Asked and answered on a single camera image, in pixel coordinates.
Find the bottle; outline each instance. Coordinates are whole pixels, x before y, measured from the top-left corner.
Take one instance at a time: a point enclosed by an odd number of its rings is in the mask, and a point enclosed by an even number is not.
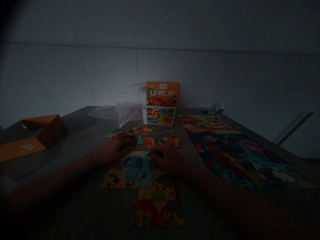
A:
[[[224,106],[226,105],[226,103],[223,103],[222,106],[219,108],[218,110],[218,116],[222,116],[223,110],[224,110]]]

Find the forearm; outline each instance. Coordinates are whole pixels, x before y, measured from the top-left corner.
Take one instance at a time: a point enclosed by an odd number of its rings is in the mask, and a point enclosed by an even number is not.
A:
[[[59,194],[97,165],[92,154],[86,155],[36,181],[22,186],[3,197],[7,214],[23,216],[28,210]]]
[[[253,191],[229,183],[207,170],[187,165],[183,176],[247,237],[277,239],[311,234],[303,222],[258,198]]]

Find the right hand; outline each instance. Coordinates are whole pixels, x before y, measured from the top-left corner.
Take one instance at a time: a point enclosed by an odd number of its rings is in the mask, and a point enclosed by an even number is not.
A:
[[[164,158],[159,157],[157,152],[161,152]],[[172,145],[156,145],[150,150],[148,156],[171,175],[182,176],[191,165]]]

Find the left hand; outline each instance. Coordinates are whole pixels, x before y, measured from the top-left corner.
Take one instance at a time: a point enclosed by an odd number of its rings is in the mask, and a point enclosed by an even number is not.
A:
[[[97,164],[108,164],[120,160],[124,155],[131,152],[137,139],[133,135],[117,133],[101,148],[93,152]]]

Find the elephant illustration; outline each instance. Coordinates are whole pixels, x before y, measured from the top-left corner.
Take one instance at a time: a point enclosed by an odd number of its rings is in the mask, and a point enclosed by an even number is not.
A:
[[[128,157],[118,165],[118,172],[126,171],[126,183],[134,184],[137,181],[138,187],[154,185],[156,168],[150,167],[151,160],[139,156]]]
[[[150,173],[139,172],[136,179],[138,187],[147,186],[148,188],[151,188],[154,184],[154,177],[152,177],[152,174]]]

